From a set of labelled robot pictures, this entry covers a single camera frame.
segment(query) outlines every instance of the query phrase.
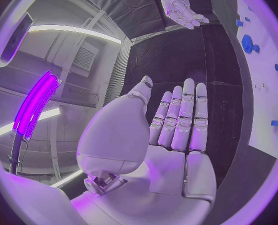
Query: purple light strip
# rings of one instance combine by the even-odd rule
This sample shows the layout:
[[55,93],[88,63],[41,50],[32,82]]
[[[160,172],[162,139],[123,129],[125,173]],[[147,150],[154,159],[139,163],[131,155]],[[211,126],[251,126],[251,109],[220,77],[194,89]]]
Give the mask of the purple light strip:
[[34,95],[37,93],[37,91],[40,89],[40,87],[45,83],[45,81],[48,79],[48,77],[51,74],[51,70],[47,71],[43,77],[36,83],[36,85],[32,88],[32,90],[30,91],[30,93],[28,94],[28,96],[25,98],[25,100],[23,101],[23,104],[21,105],[16,118],[14,120],[14,124],[13,124],[13,130],[17,130],[18,124],[22,119],[22,116],[27,108],[27,106],[29,105],[30,101],[32,100],[32,98],[34,97]]
[[38,108],[36,109],[34,116],[32,117],[28,128],[26,130],[26,134],[25,134],[25,139],[30,141],[30,138],[33,134],[33,131],[36,127],[36,124],[38,122],[38,119],[44,109],[44,107],[46,106],[46,104],[48,103],[48,101],[50,100],[50,98],[53,96],[53,94],[55,93],[55,91],[58,89],[58,87],[61,85],[62,81],[57,80],[52,87],[50,88],[50,90],[47,92],[47,94],[45,95],[45,97],[41,100]]
[[50,75],[46,82],[41,86],[41,88],[36,92],[36,94],[33,96],[32,100],[28,104],[23,117],[19,123],[17,131],[20,134],[25,134],[26,128],[31,120],[31,117],[35,113],[37,107],[39,106],[41,100],[45,97],[45,95],[48,93],[50,88],[53,86],[53,84],[57,81],[57,78],[55,75]]

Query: blue object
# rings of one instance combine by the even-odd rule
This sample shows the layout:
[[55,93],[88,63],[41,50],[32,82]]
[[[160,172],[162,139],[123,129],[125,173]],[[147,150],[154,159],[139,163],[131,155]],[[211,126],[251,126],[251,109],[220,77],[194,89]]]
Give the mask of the blue object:
[[248,54],[250,54],[252,52],[252,50],[254,50],[257,53],[260,52],[260,46],[253,45],[252,38],[247,34],[245,34],[243,36],[242,45],[243,45],[244,51]]
[[278,127],[278,120],[272,120],[271,121],[271,126]]
[[275,70],[278,72],[278,64],[275,64]]
[[244,23],[242,21],[236,19],[236,24],[238,27],[242,27]]

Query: pole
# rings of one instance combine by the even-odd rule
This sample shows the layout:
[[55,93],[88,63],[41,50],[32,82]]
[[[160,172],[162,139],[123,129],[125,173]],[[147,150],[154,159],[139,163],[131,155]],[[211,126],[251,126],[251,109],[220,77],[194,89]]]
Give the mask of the pole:
[[10,168],[9,172],[11,174],[17,175],[17,166],[19,164],[19,153],[20,153],[20,146],[22,141],[23,135],[21,135],[19,132],[16,132],[15,138],[13,141],[12,146],[12,154],[11,157],[9,157],[10,160]]

